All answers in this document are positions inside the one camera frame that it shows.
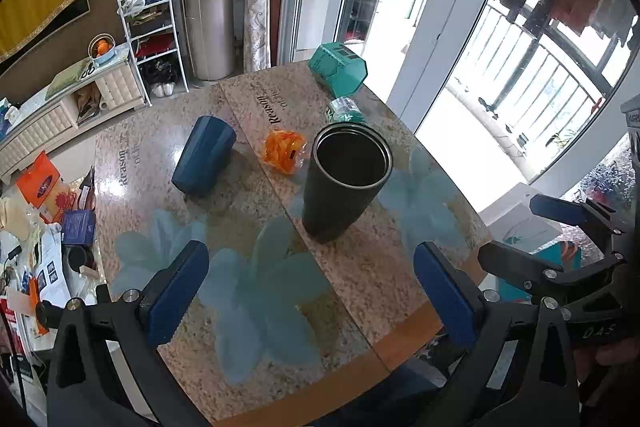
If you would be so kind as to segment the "right hand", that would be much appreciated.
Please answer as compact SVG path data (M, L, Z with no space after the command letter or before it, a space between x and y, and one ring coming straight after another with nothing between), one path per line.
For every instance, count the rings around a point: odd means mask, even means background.
M574 352L574 361L578 378L582 381L594 363L602 366L625 364L634 361L638 354L638 338L625 339L600 348L577 350Z

